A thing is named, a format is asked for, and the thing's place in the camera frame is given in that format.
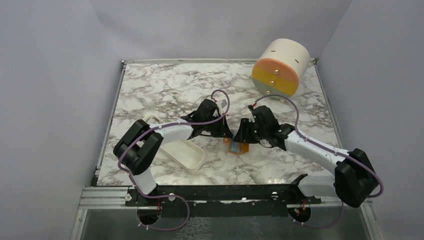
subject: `white cylinder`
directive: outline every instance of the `white cylinder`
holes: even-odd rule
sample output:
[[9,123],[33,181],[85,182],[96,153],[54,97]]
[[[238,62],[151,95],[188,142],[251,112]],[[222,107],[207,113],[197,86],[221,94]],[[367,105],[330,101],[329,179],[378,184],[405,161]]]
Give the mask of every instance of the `white cylinder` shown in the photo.
[[253,83],[264,94],[292,96],[309,63],[309,52],[300,43],[274,40],[253,66]]

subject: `metal frame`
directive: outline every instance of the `metal frame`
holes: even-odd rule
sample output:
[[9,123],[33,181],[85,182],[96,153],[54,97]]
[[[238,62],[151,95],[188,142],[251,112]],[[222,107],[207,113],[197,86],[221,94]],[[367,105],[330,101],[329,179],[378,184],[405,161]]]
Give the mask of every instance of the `metal frame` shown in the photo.
[[[122,81],[125,75],[127,64],[177,64],[177,63],[254,63],[257,59],[152,59],[152,60],[125,60],[122,61],[122,71],[118,82],[118,88],[115,94],[112,110],[109,116],[109,122],[106,128],[106,133],[103,139],[103,146],[96,165],[95,176],[98,176],[100,167],[102,165],[102,159],[105,153],[106,142],[111,129],[112,118],[115,113],[115,108],[118,102],[119,92],[121,90]],[[311,59],[311,63],[314,64],[315,71],[319,80],[319,84],[322,89],[324,99],[326,101],[328,111],[333,122],[335,134],[339,146],[342,148],[342,137],[339,130],[339,124],[334,115],[334,112],[330,106],[330,101],[327,97],[325,88],[322,83],[321,76],[318,72],[317,59]],[[81,198],[78,205],[78,210],[71,234],[71,240],[79,240],[83,234],[85,221],[87,218],[88,210],[92,209],[139,209],[139,210],[155,210],[156,206],[126,206],[125,196],[129,189],[134,189],[131,186],[116,186],[116,187],[84,187],[82,190]],[[340,206],[340,201],[336,198],[322,198],[321,204],[314,204],[314,208],[319,207],[333,207]],[[372,208],[372,201],[367,200],[361,205],[361,211],[364,218],[364,222],[367,226],[369,236],[373,240],[382,240],[382,234],[380,232],[375,214]],[[287,207],[296,207],[297,205],[288,204]]]
[[100,167],[102,166],[103,156],[105,155],[106,142],[108,141],[109,132],[111,131],[112,119],[113,119],[114,114],[115,114],[115,109],[117,107],[119,93],[121,91],[122,81],[124,79],[125,70],[127,68],[127,64],[125,64],[124,61],[122,61],[122,64],[123,65],[122,65],[122,70],[120,72],[120,77],[119,77],[119,81],[118,81],[118,88],[116,90],[115,98],[113,100],[112,111],[110,111],[109,120],[107,122],[106,133],[104,135],[103,143],[101,145],[101,152],[100,152],[100,155],[98,156],[98,160],[97,160],[96,173],[94,174],[95,176],[99,175],[100,171],[98,172],[97,170],[100,170]]

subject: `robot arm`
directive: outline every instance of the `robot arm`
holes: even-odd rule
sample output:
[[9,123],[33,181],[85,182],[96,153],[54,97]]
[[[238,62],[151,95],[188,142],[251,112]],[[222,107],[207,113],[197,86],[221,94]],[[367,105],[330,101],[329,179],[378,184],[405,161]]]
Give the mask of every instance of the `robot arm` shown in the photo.
[[196,111],[175,121],[174,125],[172,122],[148,124],[141,119],[137,120],[116,144],[113,154],[120,158],[132,142],[150,131],[140,139],[144,142],[143,145],[135,144],[122,159],[142,192],[150,194],[157,184],[149,167],[159,147],[173,141],[192,139],[203,132],[208,132],[209,136],[215,138],[230,138],[232,133],[225,117],[211,124],[196,124],[216,120],[222,114],[223,111],[216,102],[205,99]]
[[347,205],[358,208],[378,186],[376,179],[365,169],[348,158],[334,154],[350,156],[360,163],[374,169],[360,149],[348,151],[330,146],[295,130],[290,124],[279,124],[272,111],[266,106],[255,109],[249,106],[254,121],[243,118],[233,141],[237,143],[258,143],[266,140],[272,147],[299,154],[327,169],[333,176],[304,175],[297,179],[297,186],[305,197],[338,197]]
[[[330,153],[318,147],[319,143],[327,149],[350,156],[374,171],[367,155],[360,149],[348,151],[336,148],[297,132],[290,124],[279,124],[272,111],[266,106],[249,106],[253,121],[242,118],[237,134],[232,138],[236,143],[257,144],[266,140],[273,147],[299,154],[326,168],[333,176],[309,176],[303,174],[296,179],[296,186],[305,197],[338,197],[347,205],[357,208],[378,186],[376,179],[365,169],[346,157]],[[150,172],[150,165],[162,144],[177,140],[187,140],[208,132],[210,137],[231,138],[226,118],[210,124],[199,124],[216,120],[223,113],[212,100],[205,99],[196,111],[182,117],[173,126],[170,123],[147,124],[136,121],[113,149],[120,158],[128,146],[145,134],[140,141],[142,146],[134,145],[124,156],[122,163],[131,171],[134,180],[144,194],[151,193],[157,186]]]

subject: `marble surface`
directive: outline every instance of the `marble surface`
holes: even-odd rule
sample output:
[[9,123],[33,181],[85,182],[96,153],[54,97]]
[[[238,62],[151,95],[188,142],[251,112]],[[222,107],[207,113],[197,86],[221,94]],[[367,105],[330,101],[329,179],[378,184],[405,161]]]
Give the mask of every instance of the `marble surface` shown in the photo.
[[[113,121],[105,147],[97,184],[130,185],[128,175],[117,167],[113,148],[134,121],[147,115],[164,122],[177,120],[196,110],[215,89],[225,90],[231,100],[227,122],[239,128],[240,118],[248,118],[247,108],[261,94],[251,80],[252,63],[138,63],[128,64],[119,92]],[[300,110],[299,128],[324,143],[338,145],[335,130],[314,66],[311,64],[291,97]],[[280,122],[293,124],[296,112],[288,102],[266,98],[266,105]],[[204,149],[205,162],[195,173],[188,173],[158,152],[151,172],[160,185],[235,185],[290,183],[299,174],[329,175],[319,165],[300,155],[279,148],[251,144],[248,153],[228,152],[223,139],[198,136],[192,139]]]

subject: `gray wall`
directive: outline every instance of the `gray wall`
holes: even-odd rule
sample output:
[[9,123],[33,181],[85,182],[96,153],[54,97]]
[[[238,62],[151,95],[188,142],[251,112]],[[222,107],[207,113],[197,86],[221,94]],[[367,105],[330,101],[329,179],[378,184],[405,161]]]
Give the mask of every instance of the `gray wall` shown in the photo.
[[387,240],[424,234],[423,23],[422,0],[352,0],[318,64],[344,147],[365,150],[385,183],[374,202]]
[[120,61],[88,0],[0,3],[0,239],[69,239]]
[[123,59],[259,58],[275,39],[319,57],[350,0],[91,0]]

